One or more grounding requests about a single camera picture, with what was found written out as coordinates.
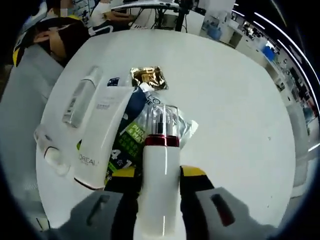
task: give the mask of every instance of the white round table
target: white round table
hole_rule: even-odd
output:
[[[103,68],[102,81],[126,78],[132,67],[160,66],[169,86],[161,95],[199,124],[181,151],[181,164],[203,169],[215,187],[245,203],[259,224],[280,224],[294,182],[295,144],[287,110],[265,69],[228,46],[187,33],[128,30],[93,37],[60,75],[41,120],[71,163],[89,116],[78,129],[67,127],[62,116],[92,65]],[[66,177],[57,176],[37,149],[39,193],[53,228],[91,193],[73,180],[73,172],[71,167]],[[184,224],[177,221],[172,239],[184,239]]]

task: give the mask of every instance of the white bottle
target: white bottle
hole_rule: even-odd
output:
[[[34,131],[33,137],[46,162],[58,175],[66,175],[70,165],[66,164],[61,158],[61,153],[59,149],[55,147],[52,139],[48,136],[45,126],[40,124]]]
[[[163,237],[176,228],[180,175],[178,109],[153,105],[147,116],[138,218],[142,234]]]
[[[97,190],[105,187],[112,146],[133,90],[133,87],[126,86],[102,86],[98,89],[74,166],[74,180],[86,188]]]
[[[64,123],[69,124],[74,128],[80,126],[91,98],[102,77],[102,73],[103,71],[98,66],[93,66],[88,75],[80,81],[63,114],[62,121]]]

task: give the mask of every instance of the gold foil packet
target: gold foil packet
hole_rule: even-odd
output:
[[[132,86],[147,83],[155,91],[168,89],[167,81],[159,66],[131,68]]]

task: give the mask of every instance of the blue container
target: blue container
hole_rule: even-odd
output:
[[[270,61],[273,61],[275,59],[276,54],[269,46],[265,46],[262,52]]]
[[[217,28],[216,26],[210,25],[208,27],[208,32],[206,34],[208,34],[208,36],[210,36],[214,40],[219,41],[219,39],[221,38],[222,32],[221,32],[220,28]]]

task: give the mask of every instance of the ceiling light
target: ceiling light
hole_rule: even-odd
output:
[[[240,13],[240,12],[237,12],[237,11],[235,11],[235,10],[232,10],[232,12],[234,12],[234,13],[236,13],[236,14],[239,14],[239,15],[242,16],[242,17],[245,16],[244,14],[242,14],[242,13]]]
[[[314,70],[314,68],[312,67],[310,61],[307,59],[306,55],[302,52],[302,50],[298,47],[298,45],[277,25],[275,25],[272,21],[270,21],[269,19],[265,18],[264,16],[260,15],[259,13],[255,12],[255,15],[257,15],[258,17],[262,18],[263,20],[265,20],[266,22],[268,22],[269,24],[271,24],[272,26],[274,26],[276,29],[278,29],[280,31],[280,33],[282,33],[294,46],[295,48],[298,50],[298,52],[303,56],[303,58],[306,60],[306,62],[308,63],[308,65],[310,66],[310,68],[312,69],[316,79],[318,80],[318,83],[320,84],[320,80],[316,74],[316,71]]]
[[[284,25],[287,27],[287,23],[286,23],[286,21],[285,21],[285,18],[284,18],[284,16],[282,15],[282,12],[280,11],[278,5],[275,3],[275,0],[271,0],[271,3],[273,4],[273,6],[274,6],[275,9],[277,10],[278,14],[280,15],[280,17],[281,17]]]
[[[262,28],[263,30],[265,30],[266,28],[262,25],[260,25],[259,23],[257,23],[256,21],[253,21],[256,25],[258,25],[260,28]]]
[[[319,109],[319,105],[318,105],[318,102],[317,102],[317,98],[316,98],[315,92],[314,92],[314,90],[313,90],[313,88],[312,88],[312,86],[311,86],[311,84],[310,84],[310,82],[309,82],[309,79],[308,79],[305,71],[303,70],[303,68],[301,67],[301,65],[299,64],[298,60],[295,58],[295,56],[289,51],[289,49],[288,49],[279,39],[278,39],[277,41],[282,45],[282,47],[286,50],[286,52],[291,56],[291,58],[294,60],[295,64],[298,66],[298,68],[299,68],[300,71],[302,72],[302,75],[304,76],[304,78],[305,78],[306,82],[308,83],[309,88],[310,88],[310,90],[311,90],[311,92],[312,92],[313,99],[314,99],[314,102],[315,102],[315,104],[316,104],[316,108],[318,109],[318,112],[320,113],[320,109]]]
[[[320,143],[314,145],[313,147],[309,148],[308,152],[311,152],[313,149],[317,148],[320,146]]]

